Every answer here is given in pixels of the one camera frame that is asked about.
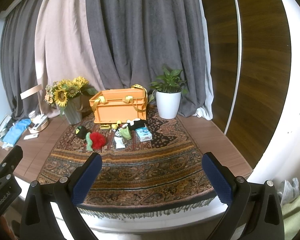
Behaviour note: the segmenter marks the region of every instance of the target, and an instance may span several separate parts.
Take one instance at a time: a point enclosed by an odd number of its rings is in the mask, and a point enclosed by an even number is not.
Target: black ball
[[[83,125],[78,126],[77,129],[75,130],[75,135],[82,140],[86,138],[87,133],[88,130]]]

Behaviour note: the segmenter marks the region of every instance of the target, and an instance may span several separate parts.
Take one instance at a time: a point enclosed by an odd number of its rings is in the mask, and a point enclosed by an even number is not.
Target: beige curtain
[[[90,42],[85,0],[43,0],[35,30],[35,67],[44,87],[83,76],[104,90]],[[45,106],[49,117],[58,115]]]

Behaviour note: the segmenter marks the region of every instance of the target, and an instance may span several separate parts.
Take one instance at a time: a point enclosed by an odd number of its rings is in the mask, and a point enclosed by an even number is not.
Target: black and white plush toy
[[[133,119],[132,121],[127,120],[128,127],[130,131],[135,131],[136,129],[145,127],[148,124],[147,120],[141,120],[140,118]]]

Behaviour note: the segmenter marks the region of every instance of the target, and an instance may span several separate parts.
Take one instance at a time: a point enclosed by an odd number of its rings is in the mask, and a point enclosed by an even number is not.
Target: sunflower bouquet
[[[89,85],[89,81],[79,76],[73,80],[63,79],[59,82],[54,82],[52,86],[47,85],[44,100],[49,105],[56,103],[61,110],[64,110],[68,100],[81,94],[95,95],[96,93],[97,90]]]

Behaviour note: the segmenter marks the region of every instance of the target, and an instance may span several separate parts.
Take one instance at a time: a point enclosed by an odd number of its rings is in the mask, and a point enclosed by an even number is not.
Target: rug fringe
[[[97,218],[109,218],[109,219],[136,219],[136,218],[146,218],[146,217],[159,217],[162,216],[162,214],[170,215],[170,214],[176,214],[183,210],[183,212],[190,211],[191,209],[195,209],[197,207],[203,207],[210,204],[210,202],[214,199],[209,198],[206,200],[202,200],[198,203],[178,207],[178,208],[172,208],[168,210],[161,210],[161,211],[155,211],[155,212],[146,212],[146,213],[135,213],[135,214],[123,214],[123,213],[106,213],[106,212],[97,212],[97,211],[91,211],[87,209],[78,208],[79,212],[81,214],[90,215]]]

